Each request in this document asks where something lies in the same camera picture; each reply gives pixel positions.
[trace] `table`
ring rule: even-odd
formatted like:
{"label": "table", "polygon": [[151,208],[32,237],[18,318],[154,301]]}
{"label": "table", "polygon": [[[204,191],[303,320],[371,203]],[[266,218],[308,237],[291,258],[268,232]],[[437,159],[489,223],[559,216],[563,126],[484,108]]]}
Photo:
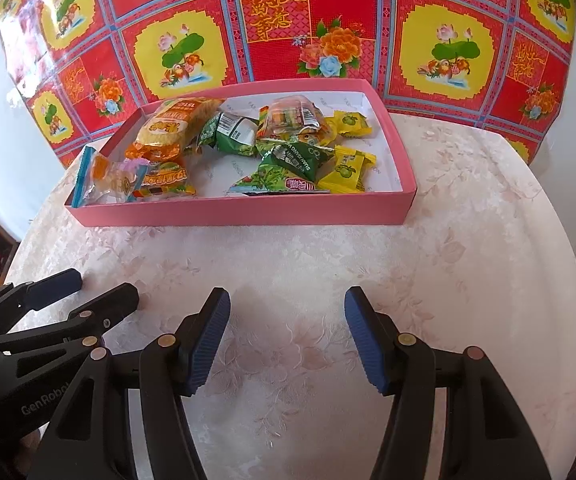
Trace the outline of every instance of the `table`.
{"label": "table", "polygon": [[[576,262],[561,223],[501,136],[392,119],[418,183],[403,226],[84,228],[63,207],[73,164],[33,221],[9,279],[75,267],[84,288],[19,327],[63,320],[131,282],[140,307],[106,343],[132,351],[172,332],[223,286],[230,323],[206,385],[184,400],[207,477],[367,479],[392,400],[366,380],[343,317],[345,291],[361,285],[400,330],[429,345],[481,346],[554,479],[564,479],[576,453]],[[428,479],[438,474],[441,402],[436,413]]]}

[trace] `blue flower print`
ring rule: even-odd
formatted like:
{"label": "blue flower print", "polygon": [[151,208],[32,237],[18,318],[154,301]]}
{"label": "blue flower print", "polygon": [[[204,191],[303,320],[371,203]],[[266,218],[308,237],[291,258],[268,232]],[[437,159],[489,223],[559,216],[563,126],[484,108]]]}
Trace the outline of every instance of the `blue flower print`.
{"label": "blue flower print", "polygon": [[119,111],[119,105],[112,99],[108,99],[108,101],[106,101],[106,110],[108,110],[108,113],[115,115]]}
{"label": "blue flower print", "polygon": [[337,56],[326,56],[319,58],[319,71],[324,77],[339,76],[341,63]]}
{"label": "blue flower print", "polygon": [[531,119],[539,119],[539,116],[542,114],[542,107],[540,106],[533,106],[532,110],[530,110],[530,118]]}

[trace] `gummy candy bag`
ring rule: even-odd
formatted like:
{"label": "gummy candy bag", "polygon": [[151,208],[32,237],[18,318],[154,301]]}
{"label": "gummy candy bag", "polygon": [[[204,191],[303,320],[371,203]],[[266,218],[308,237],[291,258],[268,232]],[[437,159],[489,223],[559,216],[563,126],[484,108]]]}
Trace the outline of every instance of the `gummy candy bag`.
{"label": "gummy candy bag", "polygon": [[146,166],[124,168],[111,162],[95,148],[86,146],[72,195],[72,207],[118,204],[133,200],[132,192],[142,184]]}
{"label": "gummy candy bag", "polygon": [[258,138],[327,146],[336,136],[321,111],[302,95],[276,99],[259,111]]}

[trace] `clear plastic bag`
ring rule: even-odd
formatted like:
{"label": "clear plastic bag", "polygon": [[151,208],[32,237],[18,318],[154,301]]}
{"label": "clear plastic bag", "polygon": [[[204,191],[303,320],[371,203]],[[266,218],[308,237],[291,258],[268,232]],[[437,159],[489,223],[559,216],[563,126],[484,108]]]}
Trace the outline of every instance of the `clear plastic bag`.
{"label": "clear plastic bag", "polygon": [[274,100],[266,110],[264,119],[259,137],[289,140],[291,136],[316,134],[322,128],[328,128],[321,111],[303,95]]}
{"label": "clear plastic bag", "polygon": [[95,148],[86,146],[72,195],[72,207],[119,204],[134,200],[132,192],[142,184],[147,167],[111,162]]}

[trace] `orange snack package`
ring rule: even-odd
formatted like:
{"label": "orange snack package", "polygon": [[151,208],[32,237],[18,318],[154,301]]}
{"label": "orange snack package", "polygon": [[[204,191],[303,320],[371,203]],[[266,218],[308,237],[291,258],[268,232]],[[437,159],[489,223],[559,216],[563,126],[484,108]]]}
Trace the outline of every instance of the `orange snack package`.
{"label": "orange snack package", "polygon": [[126,158],[144,158],[150,162],[175,160],[180,154],[181,149],[179,144],[149,146],[148,144],[134,142],[126,149]]}
{"label": "orange snack package", "polygon": [[182,97],[164,102],[140,128],[136,144],[170,146],[181,149],[204,127],[224,99]]}

